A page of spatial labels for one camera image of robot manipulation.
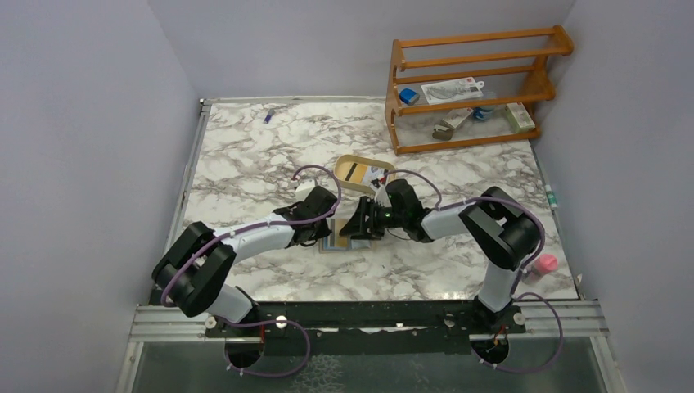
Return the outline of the beige leather card holder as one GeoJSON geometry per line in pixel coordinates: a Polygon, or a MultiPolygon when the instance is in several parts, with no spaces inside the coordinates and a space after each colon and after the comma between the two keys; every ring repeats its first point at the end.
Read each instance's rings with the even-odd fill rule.
{"type": "Polygon", "coordinates": [[[374,247],[374,243],[370,240],[354,240],[350,237],[341,236],[339,232],[346,225],[346,223],[346,219],[330,218],[327,221],[328,228],[331,230],[331,233],[328,237],[324,237],[318,243],[318,251],[320,253],[325,254],[332,252],[365,251],[371,250],[374,247]]]}

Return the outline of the white card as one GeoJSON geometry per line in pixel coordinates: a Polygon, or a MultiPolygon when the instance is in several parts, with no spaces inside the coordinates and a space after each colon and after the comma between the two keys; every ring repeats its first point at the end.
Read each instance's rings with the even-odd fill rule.
{"type": "Polygon", "coordinates": [[[389,172],[386,168],[367,166],[361,184],[368,186],[372,190],[377,190],[382,185],[382,180],[385,175],[389,172]]]}

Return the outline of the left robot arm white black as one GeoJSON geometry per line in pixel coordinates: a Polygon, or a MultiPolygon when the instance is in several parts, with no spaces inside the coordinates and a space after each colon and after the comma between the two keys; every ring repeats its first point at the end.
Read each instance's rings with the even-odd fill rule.
{"type": "Polygon", "coordinates": [[[232,266],[329,236],[327,220],[338,202],[332,192],[316,186],[302,201],[252,224],[221,230],[201,221],[188,225],[152,271],[162,290],[161,304],[177,307],[187,317],[208,313],[231,323],[247,322],[255,303],[242,289],[225,283],[232,266]]]}

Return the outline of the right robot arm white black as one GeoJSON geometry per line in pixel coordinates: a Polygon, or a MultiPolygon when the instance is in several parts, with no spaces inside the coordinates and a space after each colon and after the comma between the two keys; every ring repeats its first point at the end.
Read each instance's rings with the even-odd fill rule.
{"type": "Polygon", "coordinates": [[[489,262],[476,301],[490,313],[511,304],[524,262],[543,248],[540,220],[499,187],[481,196],[439,209],[426,208],[414,188],[396,179],[370,198],[360,198],[352,217],[340,230],[342,237],[379,240],[390,228],[400,228],[415,242],[469,233],[489,262]]]}

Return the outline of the yellow card in tray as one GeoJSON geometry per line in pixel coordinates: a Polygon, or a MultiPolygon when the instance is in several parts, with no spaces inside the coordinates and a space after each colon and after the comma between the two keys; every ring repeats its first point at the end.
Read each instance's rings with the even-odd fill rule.
{"type": "Polygon", "coordinates": [[[353,162],[349,167],[347,175],[345,175],[345,181],[349,183],[361,184],[363,182],[363,178],[366,171],[366,165],[353,162]]]}

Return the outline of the cream oval tray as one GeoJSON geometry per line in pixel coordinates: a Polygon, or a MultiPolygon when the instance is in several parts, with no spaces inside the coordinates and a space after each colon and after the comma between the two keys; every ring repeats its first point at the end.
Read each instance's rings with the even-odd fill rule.
{"type": "Polygon", "coordinates": [[[384,176],[394,170],[386,161],[345,154],[337,159],[333,173],[342,187],[374,196],[385,184],[384,176]]]}

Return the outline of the grey tape dispenser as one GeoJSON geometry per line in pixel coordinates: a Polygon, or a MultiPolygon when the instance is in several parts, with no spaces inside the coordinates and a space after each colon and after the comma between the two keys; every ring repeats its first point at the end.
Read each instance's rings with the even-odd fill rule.
{"type": "Polygon", "coordinates": [[[432,138],[440,141],[450,141],[454,133],[454,129],[436,125],[432,131],[432,138]]]}

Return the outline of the blue small box on shelf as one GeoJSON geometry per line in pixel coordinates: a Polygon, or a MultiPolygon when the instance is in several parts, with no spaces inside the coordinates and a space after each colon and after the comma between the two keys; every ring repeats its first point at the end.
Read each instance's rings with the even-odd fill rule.
{"type": "Polygon", "coordinates": [[[415,105],[420,99],[420,94],[410,88],[404,88],[399,92],[399,100],[407,106],[415,105]]]}

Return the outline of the small blue marker pen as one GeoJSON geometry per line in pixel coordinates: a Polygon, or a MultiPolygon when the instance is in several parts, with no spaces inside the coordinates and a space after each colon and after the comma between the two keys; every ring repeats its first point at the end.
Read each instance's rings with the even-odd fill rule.
{"type": "Polygon", "coordinates": [[[265,124],[269,123],[270,120],[272,119],[272,117],[274,116],[274,114],[275,114],[275,110],[274,110],[274,109],[270,109],[270,110],[268,111],[268,113],[266,114],[266,116],[264,117],[264,123],[265,123],[265,124]]]}

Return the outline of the blue round container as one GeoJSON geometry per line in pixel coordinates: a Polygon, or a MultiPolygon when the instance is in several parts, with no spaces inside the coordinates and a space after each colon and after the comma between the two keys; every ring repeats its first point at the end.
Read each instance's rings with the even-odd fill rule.
{"type": "Polygon", "coordinates": [[[486,121],[492,118],[494,110],[494,106],[478,106],[474,108],[472,115],[476,120],[486,121]]]}

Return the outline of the wooden orange shelf rack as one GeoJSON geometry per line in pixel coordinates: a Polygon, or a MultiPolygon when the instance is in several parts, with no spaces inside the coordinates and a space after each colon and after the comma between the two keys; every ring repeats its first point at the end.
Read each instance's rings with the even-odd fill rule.
{"type": "Polygon", "coordinates": [[[521,106],[530,118],[538,102],[551,101],[556,89],[548,76],[548,60],[569,56],[575,45],[560,25],[487,34],[441,38],[395,39],[392,42],[385,96],[385,122],[395,154],[442,151],[486,144],[530,140],[541,136],[537,123],[517,133],[408,146],[398,132],[396,120],[410,115],[450,112],[509,104],[521,106]],[[463,56],[412,60],[409,49],[444,47],[496,41],[543,38],[543,47],[510,52],[491,52],[463,56]]]}

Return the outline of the white packaged item on shelf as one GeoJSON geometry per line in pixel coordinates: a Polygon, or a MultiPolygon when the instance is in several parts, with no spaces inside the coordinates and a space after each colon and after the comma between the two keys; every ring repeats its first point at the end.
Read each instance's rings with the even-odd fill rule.
{"type": "Polygon", "coordinates": [[[428,103],[438,105],[483,97],[484,85],[484,81],[476,81],[473,77],[466,77],[423,84],[421,90],[428,103]]]}

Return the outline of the pink round object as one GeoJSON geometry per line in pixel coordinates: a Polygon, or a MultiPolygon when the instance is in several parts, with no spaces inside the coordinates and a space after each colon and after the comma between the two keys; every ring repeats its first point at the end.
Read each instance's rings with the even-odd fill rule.
{"type": "Polygon", "coordinates": [[[526,285],[535,285],[542,278],[553,273],[558,268],[556,256],[544,254],[539,256],[525,271],[523,282],[526,285]]]}

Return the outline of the green white tube at edge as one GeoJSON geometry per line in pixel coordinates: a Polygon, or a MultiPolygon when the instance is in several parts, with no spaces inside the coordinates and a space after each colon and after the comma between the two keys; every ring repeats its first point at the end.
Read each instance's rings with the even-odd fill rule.
{"type": "Polygon", "coordinates": [[[552,187],[549,184],[546,184],[544,186],[544,190],[545,190],[546,197],[548,199],[548,204],[549,204],[550,208],[552,210],[557,209],[558,208],[557,198],[556,198],[556,194],[554,193],[552,187]]]}

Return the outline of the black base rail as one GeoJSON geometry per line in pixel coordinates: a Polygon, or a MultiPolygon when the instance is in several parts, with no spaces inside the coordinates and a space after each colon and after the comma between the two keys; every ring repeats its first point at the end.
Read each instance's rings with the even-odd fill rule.
{"type": "Polygon", "coordinates": [[[468,355],[474,340],[523,332],[516,305],[491,315],[473,300],[263,301],[240,327],[215,318],[205,335],[268,356],[468,355]]]}

